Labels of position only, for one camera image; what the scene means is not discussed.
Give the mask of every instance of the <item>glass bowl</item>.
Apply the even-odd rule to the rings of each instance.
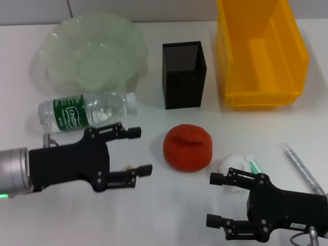
[[[39,54],[54,83],[75,82],[87,90],[126,82],[148,55],[141,30],[113,14],[81,15],[48,34]]]

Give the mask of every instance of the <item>green bottle label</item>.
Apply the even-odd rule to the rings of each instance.
[[[53,111],[61,131],[89,125],[83,95],[55,99]]]

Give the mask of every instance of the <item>wall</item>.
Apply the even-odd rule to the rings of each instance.
[[[328,18],[328,0],[289,0],[296,18]],[[69,0],[74,16],[110,12],[135,22],[209,21],[216,0]],[[70,17],[67,0],[0,0],[0,25],[59,23]]]

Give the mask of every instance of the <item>bottle cap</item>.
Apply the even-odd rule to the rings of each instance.
[[[133,92],[126,94],[126,99],[127,99],[127,110],[130,112],[137,111],[137,100],[135,98],[135,94]]]

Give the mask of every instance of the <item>red ball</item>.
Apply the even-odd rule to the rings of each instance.
[[[176,126],[165,137],[163,154],[166,161],[176,169],[199,171],[212,160],[212,138],[201,127]]]

